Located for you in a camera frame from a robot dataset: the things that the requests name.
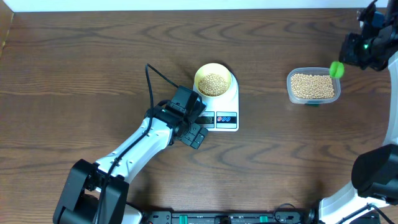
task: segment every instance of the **plastic container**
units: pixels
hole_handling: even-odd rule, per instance
[[[295,70],[291,71],[289,75],[287,76],[287,93],[289,94],[289,99],[291,100],[292,103],[297,103],[297,104],[322,104],[322,103],[331,103],[336,101],[341,93],[341,87],[340,87],[340,80],[339,79],[331,79],[331,83],[333,85],[333,90],[335,92],[335,96],[333,98],[328,98],[328,99],[304,99],[304,98],[299,98],[294,95],[293,90],[292,90],[292,76],[297,74],[297,73],[302,73],[306,75],[329,75],[329,68],[296,68]]]

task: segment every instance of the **digital kitchen scale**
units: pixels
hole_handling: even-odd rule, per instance
[[[220,96],[207,96],[198,90],[199,81],[206,74],[215,73],[228,82],[228,90]],[[209,131],[237,131],[239,129],[239,85],[235,76],[224,66],[210,63],[202,66],[195,75],[193,91],[207,104],[205,112],[195,121]]]

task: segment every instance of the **black cable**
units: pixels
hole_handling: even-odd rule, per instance
[[[141,139],[143,139],[148,134],[148,132],[150,131],[150,128],[152,126],[152,119],[154,117],[154,96],[153,96],[153,92],[152,92],[152,86],[151,86],[150,80],[149,80],[148,67],[151,68],[153,71],[155,71],[158,75],[160,75],[166,81],[168,81],[170,84],[172,84],[173,86],[178,88],[178,85],[176,85],[174,82],[170,81],[168,78],[166,78],[163,74],[161,74],[158,70],[156,70],[150,64],[146,64],[145,65],[145,75],[146,75],[146,78],[147,78],[148,90],[149,90],[149,98],[150,98],[149,124],[148,124],[147,129],[144,131],[144,133],[141,134],[141,136],[139,136],[133,143],[131,143],[130,146],[128,146],[125,150],[123,150],[123,152],[120,153],[120,155],[117,158],[115,158],[115,160],[113,161],[111,167],[109,168],[108,173],[105,175],[105,181],[103,182],[101,193],[99,194],[98,208],[97,208],[96,219],[95,219],[95,223],[96,224],[100,223],[100,215],[101,215],[102,204],[103,204],[103,200],[104,200],[104,196],[105,196],[105,190],[106,190],[106,187],[108,186],[108,182],[109,182],[109,179],[111,177],[113,169],[116,167],[116,165],[119,163],[119,161],[123,158],[123,156],[130,149],[132,149]]]
[[[274,210],[274,220],[275,220],[276,222],[279,222],[279,223],[280,223],[279,219],[276,218],[276,212],[278,211],[278,209],[280,209],[280,208],[282,208],[282,207],[284,207],[284,206],[291,206],[291,207],[293,207],[293,208],[296,208],[296,207],[294,207],[294,205],[292,205],[291,203],[283,203],[282,205],[279,205],[279,206]]]
[[[162,75],[158,70],[156,70],[156,68],[152,67],[151,65],[147,64],[146,66],[148,66],[149,68],[151,68],[153,71],[155,71],[158,75],[160,75],[160,77],[164,78],[166,81],[168,81],[171,85],[175,86],[176,88],[178,88],[178,85],[175,84],[174,82],[172,82],[171,80],[169,80],[168,78],[166,78],[166,76]]]
[[[377,211],[384,219],[386,222],[388,222],[389,224],[395,224],[393,221],[391,221],[391,219],[389,219],[387,217],[386,214],[384,214],[384,212],[382,212],[377,206],[373,205],[373,204],[368,204],[369,207],[374,208],[375,211]]]
[[[353,212],[352,214],[348,215],[347,217],[344,217],[340,222],[338,222],[338,224],[342,224],[344,222],[346,222],[347,220],[355,217],[357,214],[365,211],[365,210],[370,210],[371,208],[375,209],[375,211],[377,211],[381,217],[383,217],[386,222],[388,222],[388,224],[395,224],[393,221],[391,221],[391,219],[389,219],[387,217],[386,214],[384,214],[384,212],[382,212],[377,206],[373,205],[373,204],[367,204],[365,207],[358,209],[357,211]]]

